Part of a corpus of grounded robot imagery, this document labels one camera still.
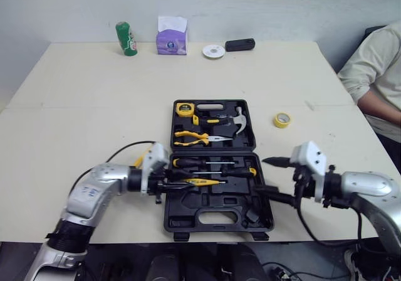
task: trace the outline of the tape measure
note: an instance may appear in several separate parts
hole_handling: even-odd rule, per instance
[[[195,114],[195,104],[179,102],[175,106],[175,112],[179,117],[192,117]]]
[[[280,129],[287,127],[291,123],[291,117],[286,113],[278,113],[274,116],[273,124]]]

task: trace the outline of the pliers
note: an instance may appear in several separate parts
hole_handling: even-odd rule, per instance
[[[174,145],[177,145],[177,146],[192,146],[192,145],[195,145],[198,143],[204,144],[206,146],[209,144],[209,142],[232,140],[232,138],[229,138],[229,137],[222,137],[220,135],[208,135],[206,133],[200,135],[196,132],[189,132],[188,130],[183,130],[182,132],[175,132],[174,135],[176,137],[183,137],[185,135],[188,135],[190,137],[199,139],[199,140],[195,140],[195,141],[188,142],[188,143],[181,143],[181,142],[175,141]]]

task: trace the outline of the black tool case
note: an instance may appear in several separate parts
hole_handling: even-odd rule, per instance
[[[177,103],[193,103],[199,117],[237,116],[236,107],[242,108],[246,116],[245,129],[235,135],[240,125],[199,126],[190,117],[179,117],[175,111]],[[177,146],[178,142],[192,142],[193,137],[175,137],[175,132],[188,130],[198,134],[234,137],[233,140],[210,142],[208,145]],[[207,162],[235,162],[235,164],[206,164],[202,167],[179,168],[187,172],[220,171],[224,168],[253,167],[257,174],[248,178],[219,174],[199,174],[194,177],[225,181],[224,184],[193,187],[188,190],[167,193],[164,227],[174,232],[175,241],[188,241],[191,232],[248,232],[254,240],[268,240],[267,231],[273,229],[274,222],[269,199],[253,190],[256,184],[264,184],[252,131],[249,109],[245,100],[176,100],[172,116],[170,169],[175,159],[191,158]],[[232,217],[234,223],[202,223],[199,216],[205,212],[220,212]]]

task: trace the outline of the person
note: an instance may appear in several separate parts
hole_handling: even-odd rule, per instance
[[[401,174],[401,21],[365,38],[338,78]]]

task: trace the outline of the hammer handle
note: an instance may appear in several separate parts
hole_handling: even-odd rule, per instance
[[[229,123],[229,118],[200,118],[196,115],[192,116],[192,123],[200,126],[214,126],[214,125],[225,125]]]

